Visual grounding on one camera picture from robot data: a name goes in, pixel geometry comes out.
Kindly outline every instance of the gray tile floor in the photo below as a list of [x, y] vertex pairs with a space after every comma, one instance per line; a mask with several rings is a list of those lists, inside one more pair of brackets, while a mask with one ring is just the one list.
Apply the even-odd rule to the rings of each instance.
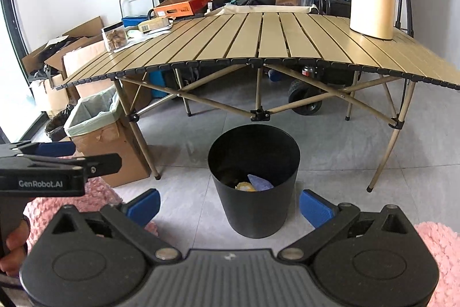
[[[375, 78], [378, 76], [363, 75], [364, 80]], [[265, 76], [263, 106], [286, 103], [289, 83], [272, 83]], [[402, 82], [389, 87], [399, 102]], [[253, 109], [255, 71], [244, 68], [195, 93]], [[380, 86], [360, 91], [356, 97], [390, 113]], [[345, 121], [346, 107], [347, 103], [333, 98], [314, 116], [286, 111], [270, 121], [295, 138], [301, 162], [288, 219], [268, 238], [249, 239], [231, 229], [207, 168], [213, 141], [223, 132], [250, 122], [237, 115], [191, 102], [194, 115], [188, 118], [180, 99], [146, 113], [139, 126], [152, 145], [162, 179], [147, 178], [116, 190], [128, 201], [146, 189], [157, 188], [162, 195], [162, 208], [155, 218], [160, 237], [183, 253], [191, 247], [271, 247], [277, 252], [312, 230], [298, 211], [298, 195], [306, 188], [334, 203], [350, 201], [362, 210], [379, 211], [385, 204], [395, 203], [413, 223], [439, 221], [460, 231], [460, 93], [417, 84], [404, 129], [372, 194], [366, 187], [392, 129], [356, 106], [351, 121]]]

